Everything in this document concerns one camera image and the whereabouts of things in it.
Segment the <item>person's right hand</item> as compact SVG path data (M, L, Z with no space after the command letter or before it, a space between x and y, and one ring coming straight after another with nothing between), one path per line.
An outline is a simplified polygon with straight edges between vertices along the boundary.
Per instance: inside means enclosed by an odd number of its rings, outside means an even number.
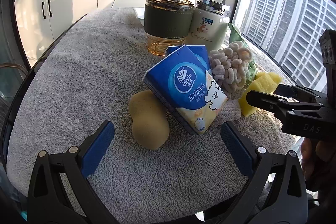
M314 142L305 138L301 145L302 169L306 188L319 191L335 184L335 142Z

